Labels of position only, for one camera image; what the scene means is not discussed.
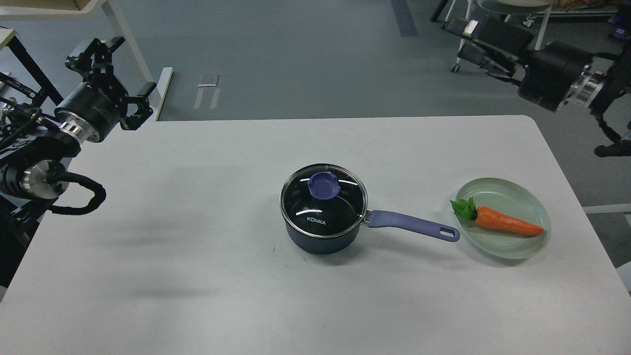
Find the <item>saucepan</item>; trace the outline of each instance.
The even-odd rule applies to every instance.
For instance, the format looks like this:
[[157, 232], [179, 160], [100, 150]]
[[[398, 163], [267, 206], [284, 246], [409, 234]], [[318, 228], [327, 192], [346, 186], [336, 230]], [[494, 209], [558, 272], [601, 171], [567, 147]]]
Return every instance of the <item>saucepan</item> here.
[[397, 227], [455, 242], [460, 232], [443, 224], [390, 211], [369, 210], [366, 189], [349, 170], [313, 164], [294, 172], [283, 185], [280, 210], [296, 245], [317, 255], [349, 246], [363, 224]]

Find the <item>carrot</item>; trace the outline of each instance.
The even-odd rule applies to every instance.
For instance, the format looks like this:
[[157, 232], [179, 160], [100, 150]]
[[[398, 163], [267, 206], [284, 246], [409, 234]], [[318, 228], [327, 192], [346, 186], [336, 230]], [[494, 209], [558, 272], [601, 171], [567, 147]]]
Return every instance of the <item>carrot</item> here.
[[477, 226], [522, 234], [525, 236], [536, 236], [544, 232], [540, 226], [528, 223], [525, 220], [517, 219], [502, 212], [498, 212], [487, 206], [476, 208], [473, 197], [468, 201], [460, 198], [458, 201], [451, 201], [454, 214], [466, 220], [472, 220]]

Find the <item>carrot leaves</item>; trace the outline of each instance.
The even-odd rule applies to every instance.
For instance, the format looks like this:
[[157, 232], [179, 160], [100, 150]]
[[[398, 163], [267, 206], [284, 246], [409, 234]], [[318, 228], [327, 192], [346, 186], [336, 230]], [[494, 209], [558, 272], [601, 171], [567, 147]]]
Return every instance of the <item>carrot leaves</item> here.
[[464, 198], [459, 198], [456, 201], [450, 200], [450, 202], [455, 215], [466, 220], [475, 220], [475, 218], [477, 218], [478, 212], [476, 211], [477, 208], [475, 207], [473, 197], [471, 197], [468, 201]]

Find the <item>purple handle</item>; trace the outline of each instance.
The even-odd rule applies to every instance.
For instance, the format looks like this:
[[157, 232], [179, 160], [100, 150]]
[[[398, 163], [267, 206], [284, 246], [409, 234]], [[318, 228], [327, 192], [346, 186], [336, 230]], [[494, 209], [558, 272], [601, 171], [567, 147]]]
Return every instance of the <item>purple handle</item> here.
[[456, 228], [396, 212], [374, 210], [368, 222], [369, 228], [396, 227], [444, 241], [460, 239], [460, 231]]

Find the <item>floor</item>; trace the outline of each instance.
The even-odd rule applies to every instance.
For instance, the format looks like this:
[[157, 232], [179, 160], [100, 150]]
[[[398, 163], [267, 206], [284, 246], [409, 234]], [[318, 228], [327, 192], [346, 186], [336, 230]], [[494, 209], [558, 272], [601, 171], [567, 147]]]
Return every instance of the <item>floor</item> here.
[[[582, 206], [630, 203], [631, 158], [593, 154], [608, 140], [585, 109], [568, 105], [548, 112], [472, 64], [449, 71], [459, 40], [429, 21], [437, 3], [192, 0], [173, 6], [118, 0], [154, 76], [164, 66], [175, 68], [161, 120], [525, 114], [536, 121]], [[465, 6], [459, 1], [455, 14], [462, 16]], [[80, 82], [64, 67], [66, 56], [81, 39], [113, 36], [101, 13], [90, 20], [0, 25], [17, 31], [64, 96]], [[545, 42], [619, 52], [622, 44], [608, 38], [610, 31], [605, 22], [551, 23]], [[114, 63], [129, 91], [138, 90], [123, 53], [115, 54]], [[8, 51], [0, 52], [0, 69], [33, 85]], [[220, 77], [218, 88], [198, 87], [213, 75]], [[605, 118], [623, 133], [629, 112], [631, 100], [623, 98]], [[631, 261], [631, 228], [623, 214], [589, 219], [613, 265]]]

